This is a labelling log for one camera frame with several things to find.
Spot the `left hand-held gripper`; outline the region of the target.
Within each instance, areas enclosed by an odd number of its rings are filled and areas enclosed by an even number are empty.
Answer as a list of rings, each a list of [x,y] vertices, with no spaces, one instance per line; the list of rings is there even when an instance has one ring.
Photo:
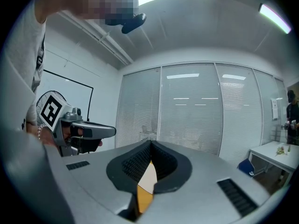
[[[62,156],[76,155],[66,147],[62,135],[63,125],[70,125],[72,138],[100,140],[116,135],[116,129],[113,126],[82,121],[81,110],[68,104],[57,91],[48,91],[40,97],[40,120],[51,130]]]

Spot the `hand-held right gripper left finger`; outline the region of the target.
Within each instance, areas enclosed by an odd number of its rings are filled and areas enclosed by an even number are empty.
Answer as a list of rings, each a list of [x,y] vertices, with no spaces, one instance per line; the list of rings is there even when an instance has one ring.
[[[75,221],[156,221],[154,198],[139,215],[137,184],[150,162],[150,143],[61,157],[45,146],[56,183]]]

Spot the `person's left hand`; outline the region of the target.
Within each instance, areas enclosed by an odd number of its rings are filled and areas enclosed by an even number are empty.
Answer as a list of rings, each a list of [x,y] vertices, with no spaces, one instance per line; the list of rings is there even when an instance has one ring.
[[[102,141],[100,140],[84,140],[79,138],[72,138],[70,132],[70,125],[63,125],[62,135],[66,147],[70,150],[72,154],[84,154],[88,152],[95,152],[98,146],[102,146]]]

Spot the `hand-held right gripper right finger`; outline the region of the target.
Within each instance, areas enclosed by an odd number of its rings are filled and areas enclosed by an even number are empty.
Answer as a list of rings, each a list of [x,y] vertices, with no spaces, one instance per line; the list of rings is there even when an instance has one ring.
[[[278,206],[279,192],[270,196],[258,182],[222,158],[182,145],[161,144],[186,156],[192,173],[179,190],[155,194],[139,224],[257,224]],[[218,185],[226,179],[234,181],[257,209],[242,217]]]

